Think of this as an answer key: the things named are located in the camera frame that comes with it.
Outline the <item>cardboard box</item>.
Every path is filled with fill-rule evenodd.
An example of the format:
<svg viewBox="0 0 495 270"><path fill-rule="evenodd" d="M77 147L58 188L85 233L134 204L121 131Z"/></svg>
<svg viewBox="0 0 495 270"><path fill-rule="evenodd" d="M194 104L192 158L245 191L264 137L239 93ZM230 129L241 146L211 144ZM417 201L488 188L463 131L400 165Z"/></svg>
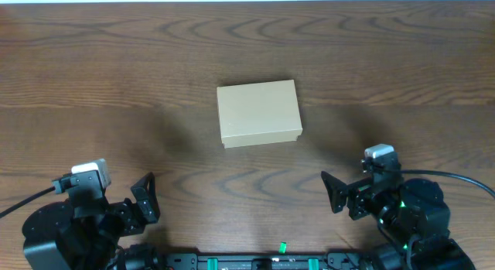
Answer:
<svg viewBox="0 0 495 270"><path fill-rule="evenodd" d="M218 87L217 107L226 149L294 142L302 134L293 80Z"/></svg>

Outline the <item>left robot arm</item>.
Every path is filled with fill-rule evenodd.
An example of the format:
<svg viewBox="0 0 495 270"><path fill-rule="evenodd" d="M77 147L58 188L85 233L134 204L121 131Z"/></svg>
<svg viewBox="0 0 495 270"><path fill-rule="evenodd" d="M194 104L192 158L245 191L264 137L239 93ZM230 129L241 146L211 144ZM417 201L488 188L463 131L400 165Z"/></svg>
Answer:
<svg viewBox="0 0 495 270"><path fill-rule="evenodd" d="M24 255L34 269L161 269L150 244L123 249L121 238L155 224L160 210L155 176L147 173L131 187L134 199L109 203L98 171L68 173L55 180L63 202L39 208L22 226Z"/></svg>

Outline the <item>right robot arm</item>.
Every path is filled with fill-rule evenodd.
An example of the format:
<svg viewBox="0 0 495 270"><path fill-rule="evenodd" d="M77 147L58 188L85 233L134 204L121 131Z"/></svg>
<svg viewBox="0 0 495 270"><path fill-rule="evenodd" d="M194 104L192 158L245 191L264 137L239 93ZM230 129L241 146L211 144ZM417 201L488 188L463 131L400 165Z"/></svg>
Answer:
<svg viewBox="0 0 495 270"><path fill-rule="evenodd" d="M449 237L450 209L439 184L426 179L405 181L384 173L346 184L327 172L321 178L332 212L344 207L352 220L371 215L387 244L364 253L359 269L459 269L475 266Z"/></svg>

